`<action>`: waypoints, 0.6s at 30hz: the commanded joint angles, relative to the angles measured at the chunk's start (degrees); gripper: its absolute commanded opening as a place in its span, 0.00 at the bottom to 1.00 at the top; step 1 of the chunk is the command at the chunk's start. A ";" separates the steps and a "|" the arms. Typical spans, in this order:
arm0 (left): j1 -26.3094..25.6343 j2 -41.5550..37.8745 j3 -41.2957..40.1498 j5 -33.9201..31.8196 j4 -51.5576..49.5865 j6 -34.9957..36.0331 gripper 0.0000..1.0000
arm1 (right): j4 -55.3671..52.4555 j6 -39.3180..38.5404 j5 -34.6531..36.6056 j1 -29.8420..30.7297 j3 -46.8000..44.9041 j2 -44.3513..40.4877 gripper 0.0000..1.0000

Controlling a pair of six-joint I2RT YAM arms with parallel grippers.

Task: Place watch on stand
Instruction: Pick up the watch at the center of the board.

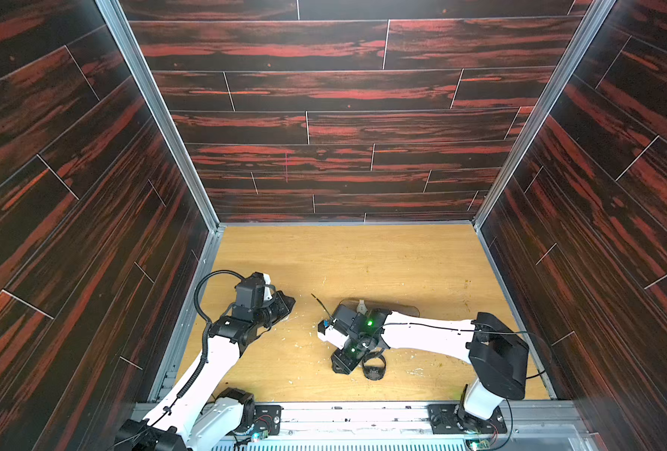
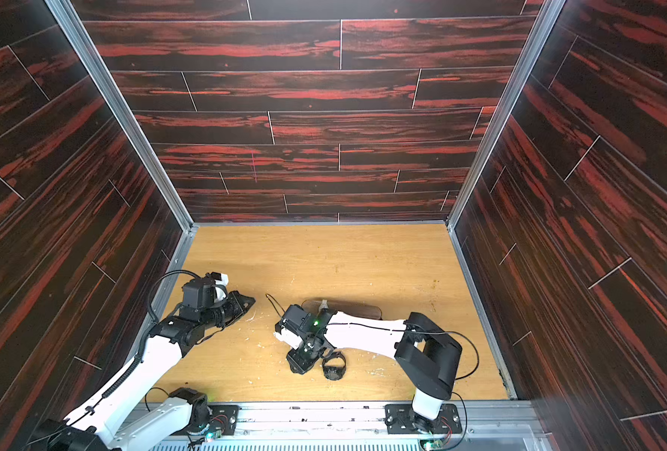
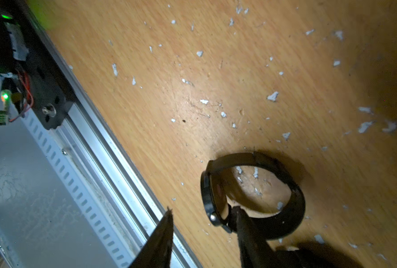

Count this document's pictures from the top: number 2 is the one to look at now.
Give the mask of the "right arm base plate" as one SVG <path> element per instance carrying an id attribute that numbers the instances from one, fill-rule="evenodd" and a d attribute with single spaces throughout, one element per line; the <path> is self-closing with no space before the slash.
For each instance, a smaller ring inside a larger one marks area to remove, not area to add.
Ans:
<path id="1" fill-rule="evenodd" d="M 442 404 L 435 419 L 413 410 L 411 403 L 392 403 L 384 406 L 384 424 L 390 435 L 404 434 L 461 434 L 463 424 L 454 404 Z"/>

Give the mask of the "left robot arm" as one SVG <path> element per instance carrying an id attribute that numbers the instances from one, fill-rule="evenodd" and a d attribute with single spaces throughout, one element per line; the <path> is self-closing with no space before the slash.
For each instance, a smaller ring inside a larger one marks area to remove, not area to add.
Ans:
<path id="1" fill-rule="evenodd" d="M 193 276 L 183 286 L 183 300 L 141 336 L 134 357 L 64 419 L 40 424 L 27 449 L 149 450 L 175 433 L 188 436 L 193 445 L 221 435 L 226 421 L 211 411 L 205 394 L 185 387 L 140 419 L 125 421 L 191 349 L 235 324 L 256 304 L 226 285 L 226 275 L 217 272 Z"/>

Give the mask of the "dark wooden watch stand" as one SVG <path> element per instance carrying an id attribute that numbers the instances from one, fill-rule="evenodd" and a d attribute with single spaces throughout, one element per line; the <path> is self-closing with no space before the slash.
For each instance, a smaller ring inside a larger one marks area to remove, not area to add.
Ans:
<path id="1" fill-rule="evenodd" d="M 306 300 L 302 304 L 303 310 L 307 313 L 318 314 L 318 306 L 321 300 L 326 299 L 312 299 Z M 329 310 L 344 312 L 347 315 L 356 318 L 374 319 L 380 321 L 382 319 L 382 310 L 378 306 L 371 306 L 371 304 L 359 303 L 354 301 L 342 300 L 327 300 Z"/>

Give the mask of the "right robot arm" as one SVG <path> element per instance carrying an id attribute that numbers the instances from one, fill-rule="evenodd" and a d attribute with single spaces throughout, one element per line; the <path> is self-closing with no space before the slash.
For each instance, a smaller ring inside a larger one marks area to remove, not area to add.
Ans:
<path id="1" fill-rule="evenodd" d="M 337 359 L 343 350 L 359 350 L 394 360 L 415 387 L 410 407 L 391 413 L 388 423 L 401 430 L 435 433 L 444 402 L 451 400 L 462 346 L 431 319 L 417 312 L 408 319 L 381 321 L 322 308 L 317 314 L 293 304 L 275 325 L 275 337 L 287 343 L 287 361 L 295 374 L 317 362 Z"/>

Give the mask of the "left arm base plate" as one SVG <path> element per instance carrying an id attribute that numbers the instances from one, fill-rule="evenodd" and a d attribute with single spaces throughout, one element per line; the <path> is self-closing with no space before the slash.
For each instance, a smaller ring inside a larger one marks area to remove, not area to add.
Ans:
<path id="1" fill-rule="evenodd" d="M 241 406 L 237 404 L 210 404 L 200 435 L 208 440 L 233 436 L 238 425 L 240 409 Z"/>

